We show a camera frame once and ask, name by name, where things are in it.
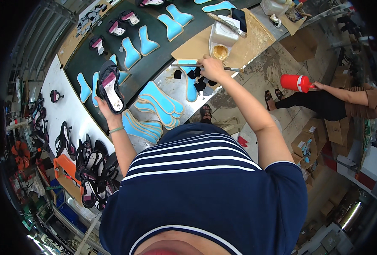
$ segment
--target glue brush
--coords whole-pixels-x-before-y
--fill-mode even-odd
[[[171,64],[172,67],[200,67],[204,68],[202,64]],[[232,67],[224,67],[224,70],[233,71],[238,73],[243,73],[244,70],[242,68],[232,68]]]

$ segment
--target brown top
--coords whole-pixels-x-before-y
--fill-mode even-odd
[[[346,114],[349,117],[361,117],[367,119],[377,119],[377,88],[365,83],[363,87],[353,87],[350,91],[365,91],[368,98],[368,106],[355,105],[344,102]]]

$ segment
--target orange fan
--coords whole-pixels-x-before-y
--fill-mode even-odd
[[[24,168],[30,165],[29,159],[31,155],[25,142],[16,141],[11,148],[11,152],[16,156],[18,171],[23,171]]]

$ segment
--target hand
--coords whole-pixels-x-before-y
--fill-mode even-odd
[[[117,129],[118,127],[122,126],[122,115],[121,114],[113,114],[109,109],[106,100],[102,100],[99,97],[94,97],[94,99],[98,102],[99,109],[101,110],[102,114],[104,115],[106,122],[108,122],[109,130]]]
[[[204,55],[204,59],[199,59],[197,62],[204,66],[204,70],[201,70],[200,74],[209,80],[221,83],[221,80],[230,77],[224,70],[222,61],[219,59],[212,58],[209,55]]]
[[[314,85],[317,88],[317,90],[322,90],[322,89],[324,89],[324,86],[326,86],[326,85],[321,84],[321,83],[316,82],[316,81],[314,83],[312,83],[312,85]]]

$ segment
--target red bottle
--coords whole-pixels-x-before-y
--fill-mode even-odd
[[[281,85],[284,89],[308,93],[310,88],[315,88],[305,75],[282,74]]]

